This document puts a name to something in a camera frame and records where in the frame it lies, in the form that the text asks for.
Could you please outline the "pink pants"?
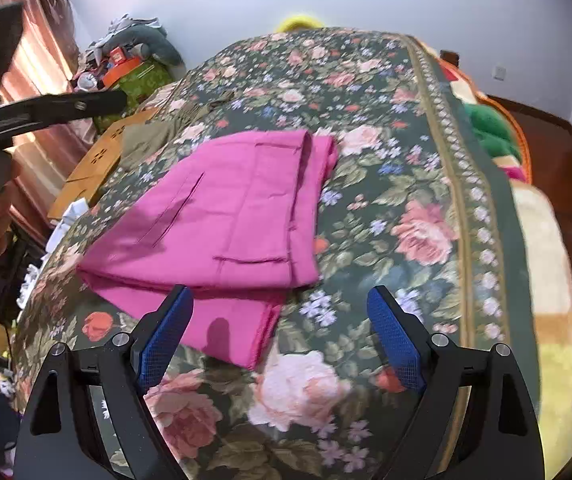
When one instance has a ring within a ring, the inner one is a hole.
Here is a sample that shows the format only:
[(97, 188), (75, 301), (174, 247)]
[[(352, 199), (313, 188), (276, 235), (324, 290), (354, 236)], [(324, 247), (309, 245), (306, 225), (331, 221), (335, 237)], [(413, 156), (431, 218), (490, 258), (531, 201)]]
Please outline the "pink pants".
[(333, 138), (304, 130), (200, 144), (88, 248), (80, 278), (132, 318), (186, 286), (183, 344), (252, 370), (288, 292), (320, 277), (316, 216), (337, 157)]

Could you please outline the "pink curtain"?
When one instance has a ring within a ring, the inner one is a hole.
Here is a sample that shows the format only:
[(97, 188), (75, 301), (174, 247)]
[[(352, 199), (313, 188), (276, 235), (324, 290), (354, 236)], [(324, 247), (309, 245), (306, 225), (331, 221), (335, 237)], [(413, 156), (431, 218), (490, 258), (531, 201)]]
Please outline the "pink curtain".
[[(71, 91), (79, 50), (72, 36), (68, 0), (0, 0), (0, 5), (20, 1), (24, 34), (12, 67), (1, 85), (4, 102)], [(89, 119), (54, 125), (13, 138), (10, 152), (21, 166), (15, 180), (18, 196), (14, 220), (34, 240), (43, 244), (51, 234), (47, 213), (71, 171), (90, 147), (95, 128)]]

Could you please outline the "wooden lap table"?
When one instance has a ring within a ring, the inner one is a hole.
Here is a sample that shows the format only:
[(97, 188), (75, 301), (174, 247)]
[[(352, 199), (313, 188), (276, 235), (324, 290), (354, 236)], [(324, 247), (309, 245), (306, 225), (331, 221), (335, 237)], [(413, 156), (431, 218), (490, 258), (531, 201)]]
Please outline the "wooden lap table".
[(68, 206), (81, 198), (92, 207), (100, 196), (100, 188), (118, 165), (123, 130), (132, 125), (144, 124), (156, 111), (156, 108), (143, 110), (111, 124), (72, 170), (48, 211), (47, 219), (56, 223), (64, 216)]

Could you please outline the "pile of white papers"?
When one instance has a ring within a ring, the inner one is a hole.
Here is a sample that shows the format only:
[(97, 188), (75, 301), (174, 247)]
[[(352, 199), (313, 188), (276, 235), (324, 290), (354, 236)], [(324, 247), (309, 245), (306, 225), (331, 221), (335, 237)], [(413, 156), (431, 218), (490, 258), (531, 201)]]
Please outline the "pile of white papers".
[(64, 215), (56, 224), (52, 235), (46, 242), (45, 255), (39, 258), (37, 264), (30, 263), (28, 265), (27, 271), (24, 274), (24, 281), (21, 283), (16, 300), (17, 306), (20, 310), (24, 310), (28, 304), (32, 290), (36, 287), (36, 281), (52, 253), (55, 251), (67, 232), (71, 229), (73, 223), (86, 212), (88, 212), (88, 202), (85, 198), (75, 200), (66, 208)]

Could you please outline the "orange box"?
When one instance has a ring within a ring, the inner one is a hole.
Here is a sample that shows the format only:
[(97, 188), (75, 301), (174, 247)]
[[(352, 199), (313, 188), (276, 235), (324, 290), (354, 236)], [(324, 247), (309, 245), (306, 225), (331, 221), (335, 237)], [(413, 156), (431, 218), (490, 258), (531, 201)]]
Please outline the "orange box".
[(131, 73), (132, 70), (135, 70), (142, 63), (143, 61), (140, 58), (128, 58), (122, 63), (114, 67), (111, 67), (111, 69), (108, 70), (107, 73), (102, 78), (103, 85), (106, 88), (111, 87), (121, 77), (126, 76), (128, 73)]

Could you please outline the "olive green pants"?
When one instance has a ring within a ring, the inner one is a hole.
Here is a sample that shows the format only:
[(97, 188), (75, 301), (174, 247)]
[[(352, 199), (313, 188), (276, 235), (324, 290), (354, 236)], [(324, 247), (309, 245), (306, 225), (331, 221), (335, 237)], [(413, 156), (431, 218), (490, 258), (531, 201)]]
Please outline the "olive green pants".
[(209, 113), (209, 105), (185, 103), (168, 120), (149, 120), (127, 126), (122, 133), (122, 151), (118, 167), (124, 171), (134, 169)]

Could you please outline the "green patterned bag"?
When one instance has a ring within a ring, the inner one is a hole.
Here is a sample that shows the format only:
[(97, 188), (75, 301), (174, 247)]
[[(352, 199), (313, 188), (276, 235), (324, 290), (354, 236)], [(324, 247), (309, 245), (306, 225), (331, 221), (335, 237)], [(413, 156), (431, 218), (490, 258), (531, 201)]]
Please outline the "green patterned bag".
[(93, 118), (99, 134), (119, 119), (132, 115), (159, 88), (170, 84), (173, 78), (169, 71), (156, 61), (141, 62), (129, 73), (116, 79), (110, 90), (122, 90), (126, 94), (126, 107), (121, 112)]

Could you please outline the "grey plush toy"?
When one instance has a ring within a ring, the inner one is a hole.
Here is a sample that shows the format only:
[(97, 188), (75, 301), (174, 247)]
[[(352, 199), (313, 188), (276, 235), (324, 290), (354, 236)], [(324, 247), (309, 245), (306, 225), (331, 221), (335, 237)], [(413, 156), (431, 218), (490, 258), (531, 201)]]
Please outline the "grey plush toy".
[(183, 63), (182, 56), (169, 41), (158, 18), (132, 18), (129, 14), (113, 20), (106, 35), (91, 42), (84, 56), (87, 60), (92, 58), (96, 64), (100, 64), (100, 60), (115, 48), (129, 50), (136, 46), (144, 46), (155, 61), (165, 66), (179, 66)]

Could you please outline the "floral bedspread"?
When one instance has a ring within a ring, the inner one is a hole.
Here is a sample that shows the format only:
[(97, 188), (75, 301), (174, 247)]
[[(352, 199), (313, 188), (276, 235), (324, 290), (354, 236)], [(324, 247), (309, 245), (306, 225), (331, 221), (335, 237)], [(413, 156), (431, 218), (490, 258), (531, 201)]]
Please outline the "floral bedspread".
[(56, 342), (94, 347), (134, 326), (77, 277), (97, 237), (202, 142), (299, 128), (332, 136), (339, 152), (318, 203), (321, 277), (288, 298), (264, 370), (176, 350), (147, 404), (190, 478), (374, 474), (417, 402), (376, 347), (365, 311), (376, 285), (457, 344), (509, 344), (530, 396), (539, 396), (510, 181), (417, 40), (329, 28), (239, 41), (162, 94), (155, 122), (175, 122), (187, 103), (214, 110), (134, 169), (115, 171), (47, 263), (14, 341), (21, 400)]

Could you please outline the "yellow plush pillow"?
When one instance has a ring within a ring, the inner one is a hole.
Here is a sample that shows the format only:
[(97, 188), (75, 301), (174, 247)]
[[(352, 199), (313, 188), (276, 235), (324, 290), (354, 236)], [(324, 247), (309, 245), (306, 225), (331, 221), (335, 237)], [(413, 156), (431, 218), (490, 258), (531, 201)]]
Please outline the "yellow plush pillow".
[(275, 31), (294, 32), (295, 30), (319, 29), (324, 27), (325, 25), (314, 16), (308, 14), (292, 14), (284, 18), (284, 20), (277, 25)]

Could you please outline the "white wall socket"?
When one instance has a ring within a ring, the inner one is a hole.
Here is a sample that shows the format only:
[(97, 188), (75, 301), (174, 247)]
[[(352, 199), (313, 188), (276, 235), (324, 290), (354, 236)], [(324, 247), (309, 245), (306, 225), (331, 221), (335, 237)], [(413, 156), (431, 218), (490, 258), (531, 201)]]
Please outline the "white wall socket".
[(501, 65), (495, 65), (492, 77), (496, 80), (503, 81), (506, 77), (506, 68)]

